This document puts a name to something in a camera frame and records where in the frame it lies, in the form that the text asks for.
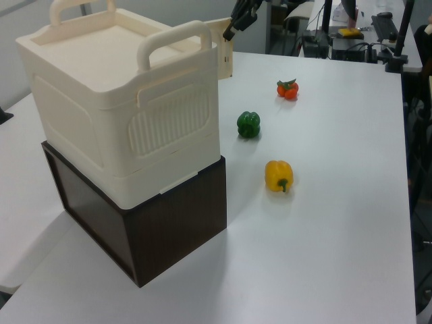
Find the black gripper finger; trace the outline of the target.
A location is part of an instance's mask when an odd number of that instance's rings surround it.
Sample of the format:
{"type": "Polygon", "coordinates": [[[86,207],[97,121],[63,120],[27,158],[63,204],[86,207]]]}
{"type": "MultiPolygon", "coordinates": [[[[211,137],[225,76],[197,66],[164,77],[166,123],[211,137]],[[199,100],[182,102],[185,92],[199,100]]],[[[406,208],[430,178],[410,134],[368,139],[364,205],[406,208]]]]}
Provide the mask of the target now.
{"type": "Polygon", "coordinates": [[[229,25],[227,26],[227,28],[225,29],[225,31],[223,32],[223,37],[225,40],[230,41],[233,39],[233,37],[235,36],[235,33],[237,31],[237,26],[236,26],[236,19],[231,19],[229,25]]]}
{"type": "Polygon", "coordinates": [[[252,12],[245,12],[242,16],[238,17],[235,21],[235,29],[244,31],[251,24],[257,20],[257,14],[252,12]]]}

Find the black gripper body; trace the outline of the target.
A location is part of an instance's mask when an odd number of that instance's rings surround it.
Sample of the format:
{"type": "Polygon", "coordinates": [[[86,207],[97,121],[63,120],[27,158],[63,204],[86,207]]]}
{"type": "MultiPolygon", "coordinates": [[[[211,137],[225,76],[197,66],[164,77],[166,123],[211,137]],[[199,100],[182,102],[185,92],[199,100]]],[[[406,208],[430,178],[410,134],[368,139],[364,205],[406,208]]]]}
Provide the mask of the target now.
{"type": "Polygon", "coordinates": [[[237,0],[231,12],[232,18],[250,15],[254,17],[262,4],[262,0],[237,0]]]}

